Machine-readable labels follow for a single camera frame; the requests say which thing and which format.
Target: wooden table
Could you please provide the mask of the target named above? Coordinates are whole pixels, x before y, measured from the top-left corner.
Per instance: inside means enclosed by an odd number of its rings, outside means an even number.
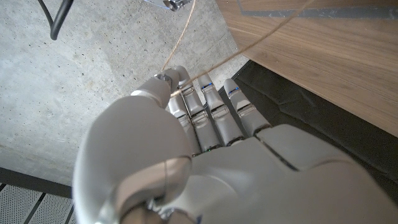
[[[243,48],[305,0],[216,2]],[[318,0],[244,55],[398,136],[397,6],[398,1]]]

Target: wood grain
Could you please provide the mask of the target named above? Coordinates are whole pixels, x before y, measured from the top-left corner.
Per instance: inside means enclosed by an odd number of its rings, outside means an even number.
[[[216,1],[241,48],[283,19]],[[245,56],[398,136],[398,21],[295,18]]]
[[[245,11],[268,11],[298,9],[306,0],[240,0]],[[396,0],[317,0],[311,4],[311,9],[326,7],[354,7],[354,6],[398,6]]]

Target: string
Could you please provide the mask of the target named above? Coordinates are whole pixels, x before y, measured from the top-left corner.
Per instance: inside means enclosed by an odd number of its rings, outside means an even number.
[[[167,64],[169,63],[170,59],[173,57],[175,50],[176,50],[177,47],[180,45],[181,40],[182,40],[182,37],[184,36],[185,31],[186,31],[186,29],[187,29],[187,27],[188,27],[188,24],[189,24],[189,22],[190,22],[190,20],[191,20],[192,13],[193,13],[193,9],[195,8],[195,4],[196,4],[196,3],[197,3],[197,0],[193,0],[191,12],[189,13],[189,16],[188,16],[188,19],[187,19],[187,23],[185,24],[185,27],[184,27],[184,29],[182,30],[182,33],[181,33],[181,35],[180,35],[180,38],[178,38],[177,43],[175,44],[175,46],[174,46],[173,50],[171,51],[169,57],[167,58],[166,62],[164,63],[164,65],[163,65],[161,71],[163,71],[163,70],[166,68],[166,66],[167,66]]]
[[[209,68],[208,70],[205,70],[204,72],[199,73],[198,75],[195,75],[194,77],[192,77],[191,79],[189,79],[188,82],[186,82],[184,85],[182,85],[180,87],[179,90],[175,91],[174,93],[171,94],[171,97],[173,96],[177,96],[178,94],[180,94],[182,92],[182,90],[189,84],[191,84],[194,80],[196,80],[197,78],[201,77],[204,74],[207,74],[211,71],[213,71],[214,69],[220,67],[222,64],[226,63],[227,61],[231,60],[232,58],[236,57],[237,55],[249,50],[250,48],[252,48],[253,46],[255,46],[256,44],[258,44],[259,42],[263,41],[265,38],[269,37],[271,34],[275,33],[277,30],[279,30],[281,27],[283,27],[284,25],[286,25],[286,23],[288,23],[289,21],[291,21],[293,18],[295,18],[297,15],[299,15],[307,6],[309,6],[311,3],[313,3],[315,0],[308,0],[300,9],[297,9],[295,12],[293,12],[293,14],[291,14],[289,17],[287,17],[286,19],[284,19],[279,25],[277,25],[276,27],[274,27],[271,31],[269,31],[268,33],[264,34],[262,37],[258,38],[256,41],[254,41],[253,43],[249,44],[248,46],[244,47],[243,49],[239,50],[238,52],[232,54],[231,56],[229,56],[228,58],[224,59],[222,62],[217,63],[216,65],[212,66],[211,68]]]

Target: robot finger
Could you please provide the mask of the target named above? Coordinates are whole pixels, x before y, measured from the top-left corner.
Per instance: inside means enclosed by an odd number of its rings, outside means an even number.
[[[224,146],[230,146],[233,143],[243,140],[243,133],[229,112],[228,107],[221,99],[220,94],[218,94],[209,75],[201,76],[198,82]]]
[[[246,98],[234,80],[230,78],[226,79],[224,82],[224,89],[234,109],[241,118],[243,127],[249,136],[255,135],[262,129],[271,127],[257,108]]]
[[[199,146],[197,135],[193,128],[191,119],[188,115],[188,111],[187,108],[185,107],[182,95],[171,97],[169,101],[169,109],[170,113],[178,119],[182,128],[184,129],[185,135],[187,136],[192,147],[192,155],[200,154],[201,149]]]
[[[189,74],[182,66],[178,66],[176,71],[180,74],[179,85],[182,86],[190,79]],[[221,147],[220,140],[211,125],[210,118],[201,104],[198,93],[194,87],[192,85],[186,86],[182,91],[182,97],[197,134],[201,151],[205,152]]]

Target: concrete floor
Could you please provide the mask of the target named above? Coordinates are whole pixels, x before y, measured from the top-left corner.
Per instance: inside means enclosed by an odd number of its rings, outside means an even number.
[[[45,3],[54,17],[61,0]],[[70,185],[88,125],[160,70],[191,6],[75,1],[52,41],[36,0],[0,1],[0,167]],[[193,75],[236,50],[215,0],[198,1],[170,66]],[[216,86],[246,61],[211,73]]]

